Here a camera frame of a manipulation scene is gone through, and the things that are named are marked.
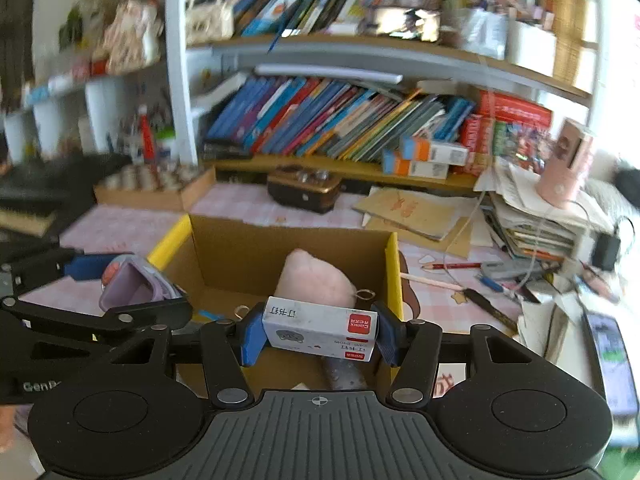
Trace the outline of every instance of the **circular pad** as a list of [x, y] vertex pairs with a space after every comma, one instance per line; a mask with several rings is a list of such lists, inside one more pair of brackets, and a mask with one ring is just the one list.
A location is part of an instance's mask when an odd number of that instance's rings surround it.
[[439, 399], [434, 416], [457, 452], [504, 476], [595, 465], [612, 427], [606, 402], [549, 364], [481, 367]]
[[564, 404], [557, 397], [537, 390], [515, 390], [495, 398], [491, 406], [495, 418], [505, 426], [521, 431], [546, 431], [566, 417]]
[[130, 392], [101, 392], [81, 400], [74, 411], [80, 426], [95, 433], [117, 433], [130, 430], [142, 422], [149, 405]]
[[202, 420], [202, 402], [186, 386], [124, 367], [51, 390], [34, 404], [29, 433], [48, 470], [132, 478], [190, 449]]

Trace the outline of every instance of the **black charger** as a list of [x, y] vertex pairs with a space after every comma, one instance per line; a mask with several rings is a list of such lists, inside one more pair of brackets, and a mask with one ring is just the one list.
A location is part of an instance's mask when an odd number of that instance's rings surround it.
[[634, 238], [629, 245], [627, 253], [631, 250], [631, 247], [636, 241], [636, 228], [634, 223], [631, 221], [631, 218], [623, 216], [618, 219], [616, 228], [612, 235], [606, 233], [598, 234], [598, 239], [596, 240], [596, 245], [593, 249], [593, 254], [591, 255], [591, 265], [606, 272], [611, 272], [616, 267], [619, 257], [618, 255], [620, 254], [620, 237], [618, 236], [618, 233], [620, 232], [620, 224], [624, 220], [628, 220], [634, 232]]

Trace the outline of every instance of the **pink plush toy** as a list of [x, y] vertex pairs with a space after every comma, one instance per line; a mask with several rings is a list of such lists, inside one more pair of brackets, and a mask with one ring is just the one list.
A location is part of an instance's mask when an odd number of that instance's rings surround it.
[[[274, 296], [342, 308], [354, 308], [357, 289], [340, 269], [302, 249], [292, 251], [284, 263]], [[361, 390], [367, 383], [353, 361], [323, 357], [332, 390]]]
[[274, 296], [354, 308], [357, 289], [340, 269], [296, 249], [287, 256]]

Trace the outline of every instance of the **red pencil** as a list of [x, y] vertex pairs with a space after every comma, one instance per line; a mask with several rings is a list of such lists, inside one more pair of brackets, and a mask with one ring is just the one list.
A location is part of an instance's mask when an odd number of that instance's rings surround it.
[[[447, 269], [479, 269], [482, 264], [447, 264]], [[443, 270], [443, 264], [425, 264], [424, 270]]]

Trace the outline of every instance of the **red bottle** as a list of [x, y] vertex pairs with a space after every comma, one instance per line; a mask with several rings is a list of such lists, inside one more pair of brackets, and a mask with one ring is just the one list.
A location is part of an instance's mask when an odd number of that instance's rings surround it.
[[155, 162], [156, 140], [149, 126], [149, 119], [146, 116], [146, 105], [140, 106], [138, 115], [140, 116], [140, 132], [142, 133], [142, 154], [146, 163]]

